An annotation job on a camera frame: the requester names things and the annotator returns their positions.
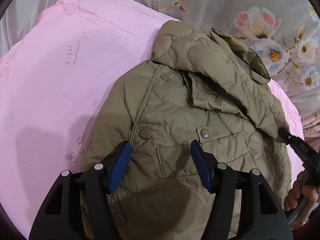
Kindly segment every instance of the snap button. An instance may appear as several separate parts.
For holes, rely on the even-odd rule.
[[[151,129],[150,128],[142,128],[140,130],[140,137],[142,139],[149,139],[151,137],[152,133],[151,133]]]
[[[169,80],[169,79],[170,79],[170,77],[169,77],[167,74],[162,74],[162,75],[161,75],[161,78],[162,78],[163,80]]]
[[[203,128],[201,130],[201,135],[202,135],[203,138],[208,138],[210,136],[210,132],[209,132],[209,130],[207,128]]]
[[[113,214],[113,220],[115,221],[117,227],[125,225],[125,218],[120,214]]]

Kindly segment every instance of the blue gripper pad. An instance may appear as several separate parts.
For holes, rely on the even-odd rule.
[[[119,187],[124,171],[128,165],[130,155],[131,145],[126,141],[109,174],[108,191],[110,193],[113,193]]]
[[[190,145],[190,152],[191,157],[193,159],[193,162],[196,166],[196,169],[198,171],[198,175],[200,177],[202,186],[207,189],[209,192],[212,192],[213,186],[212,186],[212,173],[209,170],[207,164],[205,163],[205,160],[202,156],[204,153],[201,149],[201,146],[197,142],[197,140],[193,140]]]

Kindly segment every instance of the pink sheet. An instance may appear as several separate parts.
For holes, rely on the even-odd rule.
[[[0,59],[0,202],[26,238],[58,174],[78,172],[113,83],[148,59],[170,19],[133,0],[60,0]],[[296,109],[270,86],[288,106],[291,132],[303,136]]]

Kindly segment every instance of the floral fabric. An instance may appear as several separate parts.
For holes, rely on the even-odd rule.
[[[308,0],[136,0],[243,40],[297,107],[306,141],[320,145],[320,19]]]

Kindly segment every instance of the quilted jacket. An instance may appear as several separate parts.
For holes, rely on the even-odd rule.
[[[194,139],[234,170],[258,168],[283,203],[291,164],[277,131],[288,125],[269,81],[259,56],[240,40],[216,29],[207,36],[184,22],[162,26],[150,60],[113,86],[82,160],[87,170],[123,140],[131,143],[123,180],[108,197],[123,240],[201,239],[214,195],[193,164]],[[237,192],[229,236],[240,199]],[[83,197],[84,221],[86,210]]]

